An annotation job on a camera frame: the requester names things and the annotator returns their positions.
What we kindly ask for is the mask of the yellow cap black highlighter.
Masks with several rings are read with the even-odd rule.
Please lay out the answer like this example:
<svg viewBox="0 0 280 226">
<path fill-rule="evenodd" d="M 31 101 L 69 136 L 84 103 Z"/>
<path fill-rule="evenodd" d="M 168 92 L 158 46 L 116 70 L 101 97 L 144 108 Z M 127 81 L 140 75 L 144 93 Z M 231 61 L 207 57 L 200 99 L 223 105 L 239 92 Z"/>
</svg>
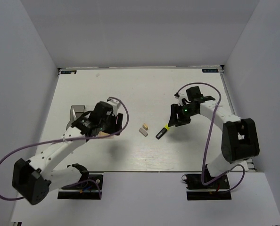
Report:
<svg viewBox="0 0 280 226">
<path fill-rule="evenodd" d="M 161 139 L 168 131 L 169 127 L 166 125 L 164 126 L 157 134 L 156 134 L 156 139 Z"/>
</svg>

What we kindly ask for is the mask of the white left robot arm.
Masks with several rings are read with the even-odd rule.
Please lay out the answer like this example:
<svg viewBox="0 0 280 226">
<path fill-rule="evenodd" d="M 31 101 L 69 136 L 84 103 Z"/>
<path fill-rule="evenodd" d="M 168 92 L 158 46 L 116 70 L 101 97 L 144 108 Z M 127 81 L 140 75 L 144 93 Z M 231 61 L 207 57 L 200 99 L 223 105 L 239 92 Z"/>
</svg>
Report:
<svg viewBox="0 0 280 226">
<path fill-rule="evenodd" d="M 72 106 L 70 121 L 59 141 L 51 141 L 47 149 L 28 160 L 19 159 L 14 164 L 12 186 L 31 204 L 40 203 L 50 191 L 59 188 L 87 186 L 96 181 L 89 171 L 78 163 L 66 168 L 55 168 L 77 148 L 89 140 L 120 135 L 125 129 L 123 114 L 118 109 L 123 102 L 115 97 L 98 102 L 94 108 Z"/>
</svg>

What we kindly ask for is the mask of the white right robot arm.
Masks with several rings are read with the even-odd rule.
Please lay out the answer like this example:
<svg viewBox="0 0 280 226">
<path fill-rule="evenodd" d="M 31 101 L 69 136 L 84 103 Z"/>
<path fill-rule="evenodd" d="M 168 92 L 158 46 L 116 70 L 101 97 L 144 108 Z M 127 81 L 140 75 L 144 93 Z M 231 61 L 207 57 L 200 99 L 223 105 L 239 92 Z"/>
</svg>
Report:
<svg viewBox="0 0 280 226">
<path fill-rule="evenodd" d="M 260 153 L 256 125 L 253 119 L 240 118 L 225 110 L 220 101 L 212 96 L 204 96 L 198 86 L 186 90 L 186 94 L 176 93 L 176 104 L 171 105 L 171 115 L 167 126 L 179 127 L 191 122 L 191 117 L 201 115 L 211 121 L 207 138 L 211 138 L 213 126 L 222 132 L 221 153 L 210 163 L 203 160 L 202 183 L 209 188 L 219 182 L 219 177 L 228 173 L 241 162 Z"/>
</svg>

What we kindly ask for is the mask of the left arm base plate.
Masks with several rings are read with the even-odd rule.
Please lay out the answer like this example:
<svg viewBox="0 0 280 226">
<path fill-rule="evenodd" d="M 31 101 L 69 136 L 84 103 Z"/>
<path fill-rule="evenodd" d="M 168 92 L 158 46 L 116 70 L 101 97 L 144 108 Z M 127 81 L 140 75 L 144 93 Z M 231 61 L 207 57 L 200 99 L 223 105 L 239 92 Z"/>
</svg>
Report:
<svg viewBox="0 0 280 226">
<path fill-rule="evenodd" d="M 82 184 L 59 189 L 59 200 L 100 200 L 102 198 L 104 174 L 89 174 Z"/>
</svg>

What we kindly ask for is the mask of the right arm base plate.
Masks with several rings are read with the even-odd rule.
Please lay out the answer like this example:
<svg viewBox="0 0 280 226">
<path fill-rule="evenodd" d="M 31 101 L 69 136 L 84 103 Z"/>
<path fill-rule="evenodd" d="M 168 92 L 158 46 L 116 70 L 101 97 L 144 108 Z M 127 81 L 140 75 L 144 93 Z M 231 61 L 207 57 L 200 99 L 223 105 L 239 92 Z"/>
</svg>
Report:
<svg viewBox="0 0 280 226">
<path fill-rule="evenodd" d="M 186 184 L 186 195 L 188 201 L 222 201 L 231 200 L 231 193 L 227 175 L 222 176 L 209 185 L 201 183 L 201 174 L 184 174 L 181 177 Z"/>
</svg>

